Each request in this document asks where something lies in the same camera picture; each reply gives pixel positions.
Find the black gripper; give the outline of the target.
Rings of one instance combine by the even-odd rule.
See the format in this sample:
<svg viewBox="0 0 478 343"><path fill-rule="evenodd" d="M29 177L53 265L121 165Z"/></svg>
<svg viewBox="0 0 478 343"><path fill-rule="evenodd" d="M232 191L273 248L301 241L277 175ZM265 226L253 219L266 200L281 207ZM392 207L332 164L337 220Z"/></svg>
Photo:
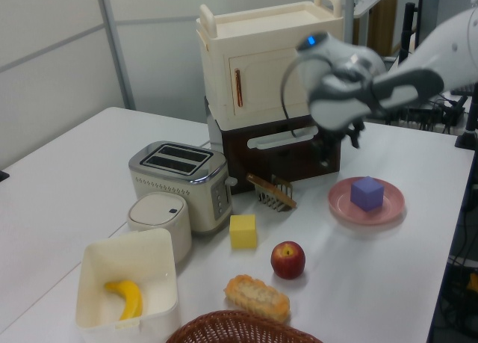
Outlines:
<svg viewBox="0 0 478 343"><path fill-rule="evenodd" d="M323 167L330 165L329 156L335 147L334 137L348 135L352 146L358 149L360 147L359 137L364 129L365 125L362 118L345 121L339 119L326 120L323 124L323 133L320 135L317 143L317 160L319 164Z"/></svg>

